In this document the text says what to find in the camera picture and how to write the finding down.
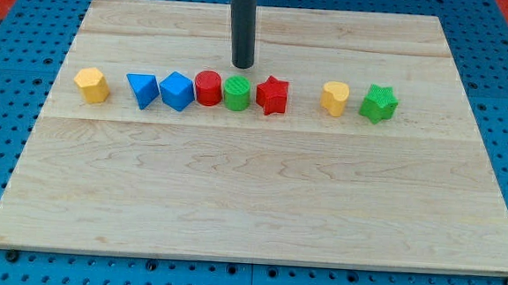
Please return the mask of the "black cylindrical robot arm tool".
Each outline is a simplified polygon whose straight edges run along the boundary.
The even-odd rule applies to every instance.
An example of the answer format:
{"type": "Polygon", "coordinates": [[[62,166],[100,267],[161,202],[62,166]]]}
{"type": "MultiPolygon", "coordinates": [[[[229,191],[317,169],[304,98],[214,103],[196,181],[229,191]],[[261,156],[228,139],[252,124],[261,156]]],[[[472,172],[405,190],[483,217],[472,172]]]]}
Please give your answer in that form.
{"type": "Polygon", "coordinates": [[[231,0],[232,65],[248,69],[255,61],[257,0],[231,0]]]}

